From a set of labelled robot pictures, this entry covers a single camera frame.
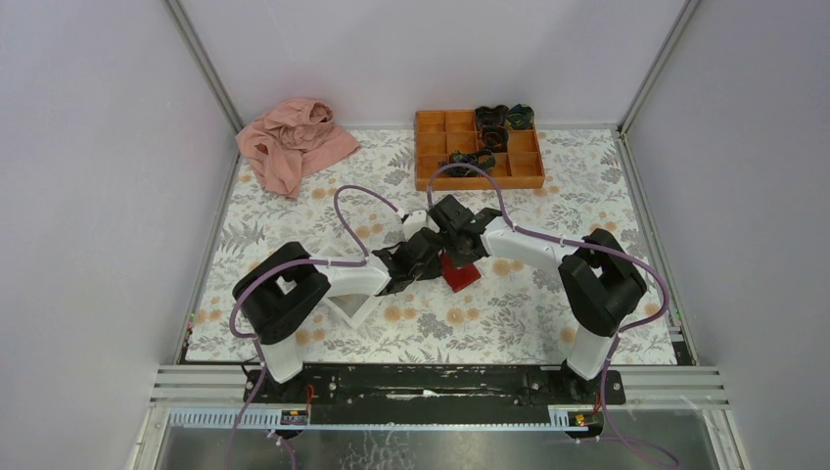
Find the red card holder wallet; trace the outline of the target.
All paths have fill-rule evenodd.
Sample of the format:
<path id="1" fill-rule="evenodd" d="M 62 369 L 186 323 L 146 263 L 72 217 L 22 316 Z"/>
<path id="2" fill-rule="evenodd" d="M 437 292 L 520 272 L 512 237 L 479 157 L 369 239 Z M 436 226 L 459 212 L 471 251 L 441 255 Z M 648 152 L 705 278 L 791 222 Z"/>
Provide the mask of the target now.
<path id="1" fill-rule="evenodd" d="M 457 267 L 448 253 L 442 254 L 440 260 L 442 278 L 453 293 L 463 291 L 482 277 L 480 271 L 473 264 Z"/>

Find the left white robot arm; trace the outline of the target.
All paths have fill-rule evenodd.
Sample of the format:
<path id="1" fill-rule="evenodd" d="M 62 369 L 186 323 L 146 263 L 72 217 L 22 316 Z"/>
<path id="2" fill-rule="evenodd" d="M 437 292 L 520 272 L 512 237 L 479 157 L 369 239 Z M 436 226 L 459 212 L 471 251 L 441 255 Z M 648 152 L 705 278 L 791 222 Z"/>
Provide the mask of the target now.
<path id="1" fill-rule="evenodd" d="M 299 242 L 277 250 L 232 289 L 233 311 L 254 329 L 266 390 L 281 402 L 302 393 L 303 361 L 294 338 L 306 318 L 326 299 L 355 301 L 401 293 L 411 284 L 441 276 L 439 235 L 421 228 L 408 240 L 375 250 L 362 260 L 315 258 Z"/>

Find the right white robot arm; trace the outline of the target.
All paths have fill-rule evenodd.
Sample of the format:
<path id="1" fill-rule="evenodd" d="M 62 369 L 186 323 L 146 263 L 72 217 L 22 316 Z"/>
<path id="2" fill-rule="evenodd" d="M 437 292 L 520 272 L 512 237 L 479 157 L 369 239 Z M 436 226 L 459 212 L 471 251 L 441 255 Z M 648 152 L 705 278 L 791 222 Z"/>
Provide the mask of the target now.
<path id="1" fill-rule="evenodd" d="M 574 243 L 512 222 L 497 209 L 477 213 L 446 196 L 428 209 L 453 264 L 486 257 L 517 260 L 559 275 L 578 328 L 564 361 L 563 394 L 585 403 L 600 390 L 599 375 L 623 320 L 648 292 L 646 281 L 616 238 L 596 229 Z"/>

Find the white plastic card box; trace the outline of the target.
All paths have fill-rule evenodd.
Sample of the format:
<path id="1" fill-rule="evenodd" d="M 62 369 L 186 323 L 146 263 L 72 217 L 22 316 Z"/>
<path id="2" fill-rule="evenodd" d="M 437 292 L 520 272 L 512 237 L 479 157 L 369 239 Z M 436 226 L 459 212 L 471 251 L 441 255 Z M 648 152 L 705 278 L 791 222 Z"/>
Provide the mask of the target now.
<path id="1" fill-rule="evenodd" d="M 330 284 L 322 303 L 356 329 L 380 303 L 379 294 L 391 280 L 387 268 L 374 255 L 359 267 L 334 266 L 335 261 L 353 261 L 353 258 L 332 245 L 323 245 L 317 255 L 332 262 L 317 267 Z"/>

